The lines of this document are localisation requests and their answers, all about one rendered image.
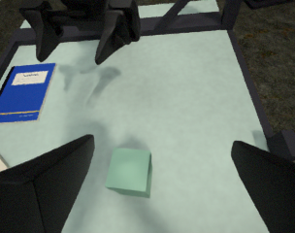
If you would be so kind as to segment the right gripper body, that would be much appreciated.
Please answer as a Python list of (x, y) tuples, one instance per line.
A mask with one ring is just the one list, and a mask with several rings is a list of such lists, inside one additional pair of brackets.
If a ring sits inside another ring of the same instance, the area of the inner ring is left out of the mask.
[[(131, 42), (138, 42), (141, 37), (141, 22), (138, 5), (134, 0), (63, 0), (66, 10), (54, 10), (45, 0), (24, 0), (19, 12), (34, 29), (25, 16), (25, 11), (41, 11), (49, 25), (60, 39), (63, 26), (77, 26), (79, 31), (103, 31), (105, 26), (105, 10), (121, 10), (126, 19)], [(109, 5), (109, 6), (108, 6)]]

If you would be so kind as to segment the blue notebook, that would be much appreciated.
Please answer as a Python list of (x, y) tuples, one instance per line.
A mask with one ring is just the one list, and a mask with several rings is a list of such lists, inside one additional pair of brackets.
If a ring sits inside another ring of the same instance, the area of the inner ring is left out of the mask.
[(0, 88), (0, 124), (39, 121), (56, 63), (13, 66)]

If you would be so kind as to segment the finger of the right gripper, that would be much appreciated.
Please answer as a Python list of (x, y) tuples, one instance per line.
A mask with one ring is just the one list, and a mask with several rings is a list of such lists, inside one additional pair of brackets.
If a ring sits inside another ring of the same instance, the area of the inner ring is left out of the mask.
[(114, 52), (131, 44), (126, 14), (121, 10), (105, 10), (105, 26), (95, 54), (95, 63), (100, 65)]
[(25, 16), (35, 28), (36, 58), (39, 62), (44, 62), (61, 41), (41, 11), (25, 11)]

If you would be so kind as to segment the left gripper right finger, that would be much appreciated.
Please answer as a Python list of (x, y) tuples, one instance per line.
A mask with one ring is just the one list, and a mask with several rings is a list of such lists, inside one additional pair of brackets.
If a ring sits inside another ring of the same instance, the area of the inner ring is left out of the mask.
[(243, 141), (231, 157), (269, 233), (295, 233), (295, 163)]

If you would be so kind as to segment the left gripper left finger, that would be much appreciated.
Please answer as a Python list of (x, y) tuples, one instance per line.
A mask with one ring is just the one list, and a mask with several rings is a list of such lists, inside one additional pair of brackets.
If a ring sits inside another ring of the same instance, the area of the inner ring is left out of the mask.
[(0, 233), (61, 233), (94, 150), (86, 134), (0, 171)]

